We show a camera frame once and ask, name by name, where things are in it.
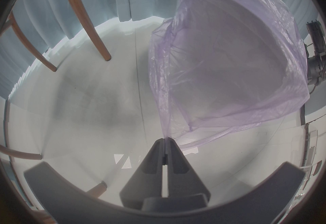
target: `purple plastic bag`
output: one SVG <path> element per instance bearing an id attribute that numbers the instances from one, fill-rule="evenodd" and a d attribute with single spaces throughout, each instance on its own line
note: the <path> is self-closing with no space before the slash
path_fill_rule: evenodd
<path id="1" fill-rule="evenodd" d="M 303 40 L 281 0 L 179 0 L 152 33 L 149 80 L 163 135 L 184 149 L 309 99 Z"/>

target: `trash bag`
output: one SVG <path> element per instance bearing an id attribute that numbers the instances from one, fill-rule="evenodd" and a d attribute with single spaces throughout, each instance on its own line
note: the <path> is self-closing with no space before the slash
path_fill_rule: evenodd
<path id="1" fill-rule="evenodd" d="M 149 81 L 163 135 L 184 148 L 309 99 L 304 43 L 281 0 L 179 0 L 151 35 Z"/>

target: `translucent bag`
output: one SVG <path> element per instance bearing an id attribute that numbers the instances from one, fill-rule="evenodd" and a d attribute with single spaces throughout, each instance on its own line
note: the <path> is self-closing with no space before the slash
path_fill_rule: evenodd
<path id="1" fill-rule="evenodd" d="M 179 0 L 153 31 L 149 80 L 163 135 L 182 148 L 297 111 L 307 57 L 281 0 Z"/>

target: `white floor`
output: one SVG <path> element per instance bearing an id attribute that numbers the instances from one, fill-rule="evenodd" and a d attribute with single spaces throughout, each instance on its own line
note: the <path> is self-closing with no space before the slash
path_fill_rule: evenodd
<path id="1" fill-rule="evenodd" d="M 82 190 L 105 181 L 100 199 L 121 205 L 119 191 L 162 138 L 147 68 L 150 34 L 161 21 L 113 19 L 97 27 L 112 55 L 108 62 L 84 32 L 50 50 L 57 72 L 35 63 L 10 96 L 9 147 L 41 153 Z M 296 112 L 185 151 L 212 193 L 210 204 L 248 192 L 285 161 L 300 166 L 299 125 Z M 38 163 L 16 158 L 13 165 L 32 203 L 42 208 L 23 177 Z"/>

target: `glossy floor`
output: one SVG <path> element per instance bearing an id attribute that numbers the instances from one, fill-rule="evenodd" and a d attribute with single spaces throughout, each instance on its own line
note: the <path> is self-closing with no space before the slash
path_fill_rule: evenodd
<path id="1" fill-rule="evenodd" d="M 97 27 L 109 62 L 83 31 L 49 50 L 58 70 L 35 62 L 10 96 L 9 147 L 41 153 L 82 190 L 105 181 L 100 199 L 121 205 L 119 191 L 162 138 L 147 66 L 150 34 L 161 21 L 112 19 Z M 248 192 L 285 161 L 300 166 L 305 132 L 299 125 L 296 112 L 184 151 L 212 193 L 210 204 Z M 42 208 L 23 177 L 38 163 L 14 159 L 13 165 L 32 203 Z"/>

